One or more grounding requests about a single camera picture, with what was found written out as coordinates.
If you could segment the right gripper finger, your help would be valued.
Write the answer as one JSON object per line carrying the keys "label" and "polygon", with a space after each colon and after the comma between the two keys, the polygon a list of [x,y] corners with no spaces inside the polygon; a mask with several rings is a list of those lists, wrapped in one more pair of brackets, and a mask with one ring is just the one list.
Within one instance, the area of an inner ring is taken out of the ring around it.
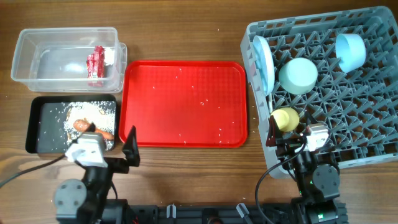
{"label": "right gripper finger", "polygon": [[320,132],[320,123],[308,112],[305,112],[306,134],[318,134]]}
{"label": "right gripper finger", "polygon": [[266,140],[266,146],[280,146],[284,143],[282,131],[279,129],[277,122],[272,115],[269,118],[269,131]]}

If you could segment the orange carrot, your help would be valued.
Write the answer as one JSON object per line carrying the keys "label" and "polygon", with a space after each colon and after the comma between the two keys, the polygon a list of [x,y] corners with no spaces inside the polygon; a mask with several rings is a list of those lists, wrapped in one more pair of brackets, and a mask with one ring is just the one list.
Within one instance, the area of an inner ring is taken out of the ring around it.
{"label": "orange carrot", "polygon": [[[87,132],[86,130],[88,129],[88,126],[90,124],[91,123],[87,122],[84,119],[78,119],[78,120],[76,120],[74,122],[73,127],[77,131],[84,133],[84,132]],[[110,141],[114,140],[114,135],[113,134],[111,134],[109,132],[106,132],[106,131],[103,131],[101,129],[98,129],[97,127],[96,127],[96,130],[95,130],[95,133],[101,134],[103,136],[103,138],[106,139],[106,140],[110,140]]]}

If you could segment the food scraps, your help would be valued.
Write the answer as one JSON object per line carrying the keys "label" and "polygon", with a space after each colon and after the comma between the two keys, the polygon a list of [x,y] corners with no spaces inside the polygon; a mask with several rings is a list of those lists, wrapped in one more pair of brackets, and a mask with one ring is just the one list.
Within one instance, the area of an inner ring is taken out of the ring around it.
{"label": "food scraps", "polygon": [[64,130],[67,132],[67,146],[76,140],[81,132],[77,131],[73,124],[78,119],[84,119],[93,123],[98,129],[115,134],[116,110],[106,109],[111,103],[70,103],[65,110],[66,121],[63,122]]}

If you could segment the yellow cup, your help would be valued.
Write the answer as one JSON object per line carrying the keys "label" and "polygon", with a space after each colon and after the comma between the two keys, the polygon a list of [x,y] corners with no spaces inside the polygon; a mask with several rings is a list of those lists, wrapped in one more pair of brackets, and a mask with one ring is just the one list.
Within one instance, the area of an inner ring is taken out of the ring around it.
{"label": "yellow cup", "polygon": [[299,125],[299,114],[293,108],[277,109],[271,115],[283,132],[293,131]]}

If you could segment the green bowl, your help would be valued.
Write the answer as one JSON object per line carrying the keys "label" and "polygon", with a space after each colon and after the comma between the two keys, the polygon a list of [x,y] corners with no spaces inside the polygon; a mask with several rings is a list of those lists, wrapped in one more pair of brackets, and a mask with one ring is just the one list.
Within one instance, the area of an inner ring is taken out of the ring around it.
{"label": "green bowl", "polygon": [[316,65],[307,58],[295,58],[287,62],[279,71],[281,87],[294,95],[310,92],[317,82]]}

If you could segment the red snack wrapper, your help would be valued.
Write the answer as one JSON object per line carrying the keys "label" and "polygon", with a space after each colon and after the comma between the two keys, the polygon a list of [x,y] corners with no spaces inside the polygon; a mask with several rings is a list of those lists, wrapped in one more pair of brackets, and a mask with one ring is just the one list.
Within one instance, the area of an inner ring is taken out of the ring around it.
{"label": "red snack wrapper", "polygon": [[104,53],[105,49],[97,45],[94,48],[94,52],[89,54],[86,60],[86,68],[89,79],[96,79],[96,81],[90,81],[91,86],[103,86],[103,81],[98,81],[99,78],[104,78]]}

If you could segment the light blue plate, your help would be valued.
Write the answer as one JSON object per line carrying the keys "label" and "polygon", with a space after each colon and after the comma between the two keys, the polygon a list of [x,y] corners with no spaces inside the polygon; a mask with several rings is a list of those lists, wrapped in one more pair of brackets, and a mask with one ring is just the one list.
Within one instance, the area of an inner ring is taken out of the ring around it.
{"label": "light blue plate", "polygon": [[268,41],[259,35],[253,39],[256,66],[260,71],[261,83],[266,96],[270,95],[275,84],[274,61]]}

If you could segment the white tissue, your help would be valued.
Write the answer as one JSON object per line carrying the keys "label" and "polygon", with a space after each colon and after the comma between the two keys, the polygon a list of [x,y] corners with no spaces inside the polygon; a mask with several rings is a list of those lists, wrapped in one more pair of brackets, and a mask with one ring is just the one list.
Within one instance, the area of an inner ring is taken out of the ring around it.
{"label": "white tissue", "polygon": [[112,48],[105,48],[104,49],[104,65],[113,65],[114,64],[114,56],[115,56],[115,50]]}

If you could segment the light blue bowl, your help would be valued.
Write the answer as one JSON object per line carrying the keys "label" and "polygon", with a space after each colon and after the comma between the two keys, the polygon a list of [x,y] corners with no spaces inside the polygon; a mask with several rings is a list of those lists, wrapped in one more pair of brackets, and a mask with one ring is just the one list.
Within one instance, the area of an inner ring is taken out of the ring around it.
{"label": "light blue bowl", "polygon": [[364,40],[358,34],[339,34],[335,42],[336,57],[339,67],[349,73],[362,67],[366,60]]}

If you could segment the white plastic spoon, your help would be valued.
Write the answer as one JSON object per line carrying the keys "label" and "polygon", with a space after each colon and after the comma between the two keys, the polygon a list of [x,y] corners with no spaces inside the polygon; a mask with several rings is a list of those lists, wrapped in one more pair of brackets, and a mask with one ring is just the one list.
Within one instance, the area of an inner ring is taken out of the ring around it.
{"label": "white plastic spoon", "polygon": [[268,95],[268,107],[269,107],[269,113],[271,114],[274,110],[272,104],[272,93]]}

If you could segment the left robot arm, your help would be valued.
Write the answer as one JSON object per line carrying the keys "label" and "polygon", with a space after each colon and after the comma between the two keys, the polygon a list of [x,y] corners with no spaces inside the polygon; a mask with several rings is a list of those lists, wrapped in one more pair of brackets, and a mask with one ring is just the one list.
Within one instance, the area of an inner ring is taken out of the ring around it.
{"label": "left robot arm", "polygon": [[114,188],[113,175],[127,174],[130,167],[140,164],[136,128],[131,128],[124,143],[124,158],[104,157],[104,137],[94,128],[89,125],[65,153],[85,174],[81,180],[68,179],[56,189],[56,219],[59,223],[139,223],[126,199],[107,198]]}

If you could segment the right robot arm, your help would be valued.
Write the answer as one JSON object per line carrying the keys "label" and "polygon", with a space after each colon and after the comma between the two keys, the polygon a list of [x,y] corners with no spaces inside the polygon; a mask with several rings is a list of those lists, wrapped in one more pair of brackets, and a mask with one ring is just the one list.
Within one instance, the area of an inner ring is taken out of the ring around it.
{"label": "right robot arm", "polygon": [[269,118],[266,145],[276,147],[286,159],[272,166],[292,166],[300,197],[292,199],[291,223],[331,223],[339,218],[335,198],[340,196],[340,170],[332,163],[321,163],[315,151],[324,149],[328,128],[309,113],[305,131],[297,138],[284,139],[274,116]]}

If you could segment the black plastic tray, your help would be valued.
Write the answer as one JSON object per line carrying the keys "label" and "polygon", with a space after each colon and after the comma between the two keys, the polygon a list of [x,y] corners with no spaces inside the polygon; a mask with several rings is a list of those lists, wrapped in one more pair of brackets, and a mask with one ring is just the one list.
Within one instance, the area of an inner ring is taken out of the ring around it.
{"label": "black plastic tray", "polygon": [[62,153],[68,148],[65,110],[70,103],[111,103],[106,109],[117,109],[113,95],[39,96],[32,100],[25,149],[31,154]]}

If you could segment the red serving tray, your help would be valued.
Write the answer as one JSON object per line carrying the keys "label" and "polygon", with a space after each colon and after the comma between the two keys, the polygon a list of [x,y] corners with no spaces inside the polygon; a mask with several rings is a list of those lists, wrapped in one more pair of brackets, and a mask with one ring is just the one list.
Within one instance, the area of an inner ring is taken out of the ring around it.
{"label": "red serving tray", "polygon": [[146,147],[231,148],[248,137],[246,74],[231,61],[136,60],[124,74],[119,138]]}

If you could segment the clear plastic bin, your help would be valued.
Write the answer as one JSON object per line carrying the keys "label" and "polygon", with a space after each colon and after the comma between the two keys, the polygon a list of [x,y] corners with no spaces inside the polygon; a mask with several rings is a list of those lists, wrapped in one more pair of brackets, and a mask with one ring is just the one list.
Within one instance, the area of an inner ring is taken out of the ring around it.
{"label": "clear plastic bin", "polygon": [[[103,86],[91,86],[86,60],[94,48],[115,50],[114,64],[104,66]],[[127,67],[127,47],[113,27],[24,29],[14,51],[11,78],[31,91],[119,93]]]}

